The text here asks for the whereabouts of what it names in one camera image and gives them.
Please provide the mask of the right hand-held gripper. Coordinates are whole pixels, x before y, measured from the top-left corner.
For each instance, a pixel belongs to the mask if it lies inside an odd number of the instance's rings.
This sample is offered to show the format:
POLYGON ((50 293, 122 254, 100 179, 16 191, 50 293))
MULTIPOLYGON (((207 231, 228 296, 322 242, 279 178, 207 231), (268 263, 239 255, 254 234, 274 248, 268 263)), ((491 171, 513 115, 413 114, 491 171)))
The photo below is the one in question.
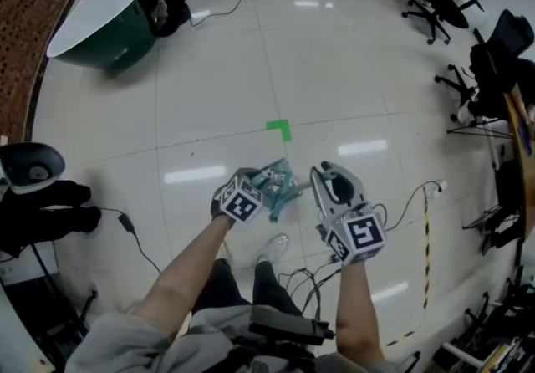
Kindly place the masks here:
POLYGON ((309 181, 316 205, 324 218, 316 227, 322 241, 342 263, 349 266, 375 256, 386 244, 383 223, 365 201, 362 181, 346 168, 322 161, 320 171, 310 170, 309 181), (357 205, 344 212, 330 213, 333 204, 357 205))

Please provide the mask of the person's right black trouser leg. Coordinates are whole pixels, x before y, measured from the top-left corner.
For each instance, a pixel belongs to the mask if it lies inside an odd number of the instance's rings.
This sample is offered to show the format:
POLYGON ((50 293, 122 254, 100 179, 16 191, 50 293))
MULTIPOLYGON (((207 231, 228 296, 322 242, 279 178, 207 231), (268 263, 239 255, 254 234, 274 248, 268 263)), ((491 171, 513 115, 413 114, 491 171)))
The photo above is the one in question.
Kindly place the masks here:
POLYGON ((278 282, 271 263, 261 261, 256 265, 254 273, 253 304, 270 306, 285 314, 302 315, 287 290, 278 282))

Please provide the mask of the wooden desk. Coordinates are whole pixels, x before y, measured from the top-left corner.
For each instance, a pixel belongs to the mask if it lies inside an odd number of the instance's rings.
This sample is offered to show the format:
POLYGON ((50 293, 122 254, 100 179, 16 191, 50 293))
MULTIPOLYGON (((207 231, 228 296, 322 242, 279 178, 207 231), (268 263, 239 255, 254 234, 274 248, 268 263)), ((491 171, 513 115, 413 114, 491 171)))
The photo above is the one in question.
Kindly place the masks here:
POLYGON ((524 238, 527 239, 535 229, 535 141, 530 139, 526 145, 518 137, 517 128, 523 118, 517 112, 510 94, 504 94, 504 101, 509 116, 509 127, 512 132, 515 157, 522 179, 522 218, 524 222, 524 238))

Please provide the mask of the person's right white shoe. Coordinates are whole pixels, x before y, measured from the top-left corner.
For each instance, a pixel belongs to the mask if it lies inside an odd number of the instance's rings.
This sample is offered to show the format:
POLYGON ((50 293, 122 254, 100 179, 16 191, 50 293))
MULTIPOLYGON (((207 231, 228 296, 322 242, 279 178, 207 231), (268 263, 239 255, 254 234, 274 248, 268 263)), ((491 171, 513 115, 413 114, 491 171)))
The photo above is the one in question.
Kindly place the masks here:
POLYGON ((289 238, 286 234, 278 234, 271 238, 260 251, 256 265, 260 263, 279 263, 288 250, 289 238))

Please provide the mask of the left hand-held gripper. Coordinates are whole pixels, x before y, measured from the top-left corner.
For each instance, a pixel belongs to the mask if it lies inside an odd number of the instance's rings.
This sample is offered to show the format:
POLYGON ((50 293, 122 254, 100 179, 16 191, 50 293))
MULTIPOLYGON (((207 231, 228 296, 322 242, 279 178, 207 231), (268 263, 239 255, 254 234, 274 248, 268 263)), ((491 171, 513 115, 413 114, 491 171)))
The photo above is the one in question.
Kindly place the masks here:
POLYGON ((262 209, 263 194, 257 188, 263 184, 262 170, 238 168, 231 180, 223 185, 221 210, 236 222, 249 223, 262 209))

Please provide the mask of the person's left white shoe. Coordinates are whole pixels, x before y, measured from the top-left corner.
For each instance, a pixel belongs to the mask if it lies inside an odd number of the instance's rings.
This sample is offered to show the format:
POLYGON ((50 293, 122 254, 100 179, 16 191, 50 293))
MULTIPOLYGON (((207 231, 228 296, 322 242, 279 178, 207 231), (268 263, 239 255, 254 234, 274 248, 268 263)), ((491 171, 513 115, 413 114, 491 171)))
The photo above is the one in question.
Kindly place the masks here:
POLYGON ((216 260, 223 260, 229 265, 232 264, 232 255, 225 240, 222 241, 218 249, 216 260))

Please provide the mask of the green and white bathtub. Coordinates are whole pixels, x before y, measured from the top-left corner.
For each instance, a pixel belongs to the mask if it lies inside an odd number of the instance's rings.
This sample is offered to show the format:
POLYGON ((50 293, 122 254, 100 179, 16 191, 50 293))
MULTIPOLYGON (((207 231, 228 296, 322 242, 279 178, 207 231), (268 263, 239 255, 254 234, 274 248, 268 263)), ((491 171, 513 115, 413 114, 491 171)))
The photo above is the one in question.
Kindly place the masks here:
POLYGON ((48 43, 46 56, 93 69, 124 69, 156 41, 140 0, 78 0, 48 43))

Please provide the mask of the white shell backpack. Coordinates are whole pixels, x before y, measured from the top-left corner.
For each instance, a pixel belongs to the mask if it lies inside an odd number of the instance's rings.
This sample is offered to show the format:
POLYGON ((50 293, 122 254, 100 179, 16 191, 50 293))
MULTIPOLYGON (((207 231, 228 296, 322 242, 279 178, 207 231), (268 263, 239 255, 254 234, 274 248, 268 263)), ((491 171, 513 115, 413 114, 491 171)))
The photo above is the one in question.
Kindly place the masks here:
POLYGON ((43 143, 21 142, 0 147, 0 169, 17 195, 51 186, 62 176, 65 167, 63 156, 43 143))

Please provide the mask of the person's black trouser leg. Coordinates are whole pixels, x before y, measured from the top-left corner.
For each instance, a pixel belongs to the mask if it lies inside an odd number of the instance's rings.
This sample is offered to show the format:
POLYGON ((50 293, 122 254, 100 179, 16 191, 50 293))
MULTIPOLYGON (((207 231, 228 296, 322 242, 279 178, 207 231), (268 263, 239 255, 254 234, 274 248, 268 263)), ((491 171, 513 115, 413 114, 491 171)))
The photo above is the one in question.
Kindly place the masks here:
POLYGON ((209 279, 197 298, 191 313, 195 314, 204 309, 250 304, 241 296, 230 263, 224 258, 218 258, 214 262, 209 279))
POLYGON ((271 263, 261 261, 256 265, 254 273, 253 304, 270 306, 285 314, 302 315, 287 290, 278 282, 271 263))

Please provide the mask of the person's white shoe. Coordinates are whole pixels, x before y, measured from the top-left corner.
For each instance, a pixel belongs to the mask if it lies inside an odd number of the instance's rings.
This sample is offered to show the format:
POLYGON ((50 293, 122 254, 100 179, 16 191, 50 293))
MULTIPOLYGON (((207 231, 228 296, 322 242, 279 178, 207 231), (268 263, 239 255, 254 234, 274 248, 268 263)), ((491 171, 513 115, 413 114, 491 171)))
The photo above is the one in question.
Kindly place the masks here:
POLYGON ((289 238, 286 234, 278 234, 271 238, 260 251, 256 265, 260 263, 279 263, 288 250, 289 238))
POLYGON ((225 240, 222 241, 218 249, 216 260, 223 260, 229 265, 232 264, 232 255, 225 240))

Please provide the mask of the person's grey shirt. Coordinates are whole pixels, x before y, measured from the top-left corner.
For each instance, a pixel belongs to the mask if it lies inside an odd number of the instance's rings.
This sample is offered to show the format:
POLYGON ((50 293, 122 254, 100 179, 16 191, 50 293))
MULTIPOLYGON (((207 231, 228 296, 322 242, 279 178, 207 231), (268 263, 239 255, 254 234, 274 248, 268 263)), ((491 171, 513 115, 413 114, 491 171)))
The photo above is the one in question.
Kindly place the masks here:
POLYGON ((252 307, 203 309, 178 337, 133 314, 97 319, 65 373, 396 373, 386 362, 357 365, 342 355, 314 356, 288 341, 270 345, 250 331, 252 307))

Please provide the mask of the white whiteboard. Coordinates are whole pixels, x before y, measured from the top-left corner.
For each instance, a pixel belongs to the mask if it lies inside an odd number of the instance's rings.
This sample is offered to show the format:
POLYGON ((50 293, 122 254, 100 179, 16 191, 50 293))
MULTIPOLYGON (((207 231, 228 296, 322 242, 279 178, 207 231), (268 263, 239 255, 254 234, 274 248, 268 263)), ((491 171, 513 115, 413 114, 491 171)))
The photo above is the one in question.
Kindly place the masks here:
POLYGON ((54 373, 55 366, 28 333, 0 281, 0 373, 54 373))

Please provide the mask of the green tape corner mark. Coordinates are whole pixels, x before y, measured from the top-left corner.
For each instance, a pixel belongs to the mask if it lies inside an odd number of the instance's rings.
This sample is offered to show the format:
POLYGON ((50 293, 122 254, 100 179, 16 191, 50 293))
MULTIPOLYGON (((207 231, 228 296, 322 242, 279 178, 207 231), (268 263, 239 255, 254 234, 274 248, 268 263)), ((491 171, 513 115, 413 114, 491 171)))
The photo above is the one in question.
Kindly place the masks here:
POLYGON ((270 120, 266 123, 266 130, 280 130, 285 143, 292 141, 291 128, 287 120, 270 120))

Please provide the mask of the small white cabinet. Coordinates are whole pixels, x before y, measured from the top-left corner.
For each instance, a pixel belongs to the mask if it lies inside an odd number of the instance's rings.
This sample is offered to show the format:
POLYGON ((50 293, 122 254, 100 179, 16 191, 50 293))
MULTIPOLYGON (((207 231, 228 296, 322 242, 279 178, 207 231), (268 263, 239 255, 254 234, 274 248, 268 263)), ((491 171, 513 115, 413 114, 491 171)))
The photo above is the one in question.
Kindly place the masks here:
MULTIPOLYGON (((59 267, 53 243, 37 243, 35 247, 48 273, 57 273, 59 267)), ((20 284, 44 276, 45 273, 31 246, 26 247, 18 258, 0 251, 0 279, 5 285, 20 284)))

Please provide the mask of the teal dustpan with long handle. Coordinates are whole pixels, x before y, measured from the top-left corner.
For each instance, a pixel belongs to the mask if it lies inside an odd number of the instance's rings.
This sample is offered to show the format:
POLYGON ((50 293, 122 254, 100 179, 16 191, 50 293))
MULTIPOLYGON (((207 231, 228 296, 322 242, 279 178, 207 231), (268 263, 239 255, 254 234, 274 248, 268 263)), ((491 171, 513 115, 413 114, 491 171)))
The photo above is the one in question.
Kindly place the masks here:
POLYGON ((277 222, 282 210, 292 201, 303 195, 303 192, 311 188, 310 181, 297 183, 288 194, 277 197, 267 196, 266 207, 269 209, 268 218, 270 222, 277 222))

